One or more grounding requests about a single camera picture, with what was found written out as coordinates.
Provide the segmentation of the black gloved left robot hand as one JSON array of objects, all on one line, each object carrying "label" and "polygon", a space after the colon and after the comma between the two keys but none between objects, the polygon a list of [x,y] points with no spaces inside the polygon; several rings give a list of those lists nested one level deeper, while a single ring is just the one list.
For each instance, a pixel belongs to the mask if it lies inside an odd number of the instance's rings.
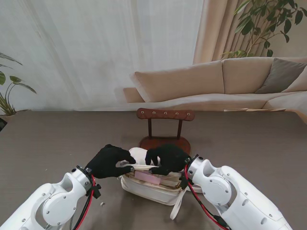
[{"label": "black gloved left robot hand", "polygon": [[94,156],[85,168],[90,169],[92,176],[97,179],[119,177],[134,170],[133,166],[129,165],[117,167],[116,164],[121,161],[136,164],[136,160],[128,150],[107,144]]}]

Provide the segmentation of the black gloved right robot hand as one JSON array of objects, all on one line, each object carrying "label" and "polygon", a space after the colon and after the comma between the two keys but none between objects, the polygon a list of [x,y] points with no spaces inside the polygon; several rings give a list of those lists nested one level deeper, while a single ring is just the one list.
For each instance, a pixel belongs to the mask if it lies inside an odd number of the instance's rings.
[{"label": "black gloved right robot hand", "polygon": [[168,175],[171,172],[181,172],[190,162],[191,157],[176,145],[165,144],[146,152],[145,163],[155,166],[150,169],[151,174]]}]

